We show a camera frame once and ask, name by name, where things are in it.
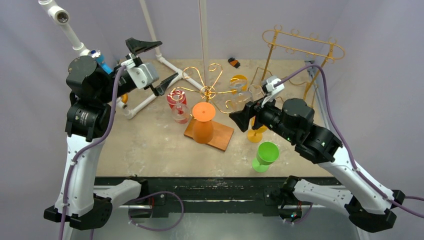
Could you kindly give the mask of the clear flute glass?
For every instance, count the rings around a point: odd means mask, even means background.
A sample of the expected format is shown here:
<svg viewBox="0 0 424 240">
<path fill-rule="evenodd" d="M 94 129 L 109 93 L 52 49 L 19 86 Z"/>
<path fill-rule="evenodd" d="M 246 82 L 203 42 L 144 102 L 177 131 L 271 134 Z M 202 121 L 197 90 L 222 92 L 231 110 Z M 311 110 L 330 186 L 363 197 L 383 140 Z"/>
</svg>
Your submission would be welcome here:
<svg viewBox="0 0 424 240">
<path fill-rule="evenodd" d="M 260 85 L 251 84 L 248 90 L 252 94 L 253 101 L 257 101 L 264 96 L 262 87 Z"/>
</svg>

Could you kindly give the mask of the clear ribbed wine glass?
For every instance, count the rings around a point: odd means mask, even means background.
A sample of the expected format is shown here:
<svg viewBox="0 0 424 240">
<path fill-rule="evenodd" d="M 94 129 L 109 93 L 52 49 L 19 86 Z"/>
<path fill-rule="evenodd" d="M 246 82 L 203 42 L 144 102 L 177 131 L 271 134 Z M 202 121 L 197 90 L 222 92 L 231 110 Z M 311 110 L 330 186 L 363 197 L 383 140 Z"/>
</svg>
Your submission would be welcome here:
<svg viewBox="0 0 424 240">
<path fill-rule="evenodd" d="M 178 103 L 171 109 L 172 117 L 178 124 L 186 124 L 189 121 L 189 109 L 187 105 Z"/>
</svg>

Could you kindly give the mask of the orange wine glass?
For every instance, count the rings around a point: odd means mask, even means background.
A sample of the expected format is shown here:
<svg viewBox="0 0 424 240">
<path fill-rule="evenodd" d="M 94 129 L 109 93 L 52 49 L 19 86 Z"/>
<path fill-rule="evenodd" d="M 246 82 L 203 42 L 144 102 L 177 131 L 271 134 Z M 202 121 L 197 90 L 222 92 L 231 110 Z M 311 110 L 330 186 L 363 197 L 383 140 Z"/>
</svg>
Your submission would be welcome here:
<svg viewBox="0 0 424 240">
<path fill-rule="evenodd" d="M 209 143 L 214 136 L 212 120 L 216 110 L 209 102 L 199 102 L 192 109 L 195 123 L 192 127 L 193 139 L 199 144 Z"/>
</svg>

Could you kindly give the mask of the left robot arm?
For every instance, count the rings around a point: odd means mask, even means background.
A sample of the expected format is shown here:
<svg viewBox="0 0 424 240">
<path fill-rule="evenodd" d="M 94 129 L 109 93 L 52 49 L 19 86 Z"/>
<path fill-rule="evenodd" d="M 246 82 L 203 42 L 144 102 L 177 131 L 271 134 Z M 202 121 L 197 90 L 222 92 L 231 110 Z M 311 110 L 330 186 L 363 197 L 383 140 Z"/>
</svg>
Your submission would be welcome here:
<svg viewBox="0 0 424 240">
<path fill-rule="evenodd" d="M 112 70 L 105 70 L 92 53 L 75 58 L 68 66 L 67 159 L 59 196 L 43 213 L 46 220 L 68 223 L 81 231 L 99 229 L 114 209 L 129 201 L 142 205 L 149 199 L 147 181 L 140 177 L 94 191 L 100 154 L 112 130 L 118 98 L 135 89 L 150 89 L 154 96 L 162 96 L 175 79 L 171 75 L 160 80 L 155 67 L 140 59 L 141 53 L 159 47 L 161 41 L 128 38 L 125 43 L 129 54 Z"/>
</svg>

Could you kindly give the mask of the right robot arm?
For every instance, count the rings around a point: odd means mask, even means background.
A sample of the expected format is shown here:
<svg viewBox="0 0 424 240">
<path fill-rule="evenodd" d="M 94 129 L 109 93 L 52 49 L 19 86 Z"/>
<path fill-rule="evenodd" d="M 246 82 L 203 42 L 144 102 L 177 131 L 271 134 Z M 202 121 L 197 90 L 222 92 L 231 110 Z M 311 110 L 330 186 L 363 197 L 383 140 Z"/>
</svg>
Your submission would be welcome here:
<svg viewBox="0 0 424 240">
<path fill-rule="evenodd" d="M 287 140 L 304 159 L 332 174 L 343 190 L 317 185 L 304 178 L 289 176 L 280 188 L 282 204 L 309 202 L 333 209 L 356 227 L 369 233 L 391 229 L 396 222 L 393 208 L 402 204 L 405 194 L 391 190 L 349 158 L 347 147 L 329 129 L 314 123 L 314 110 L 299 98 L 286 100 L 282 108 L 263 98 L 250 101 L 229 117 L 243 132 L 254 121 Z"/>
</svg>

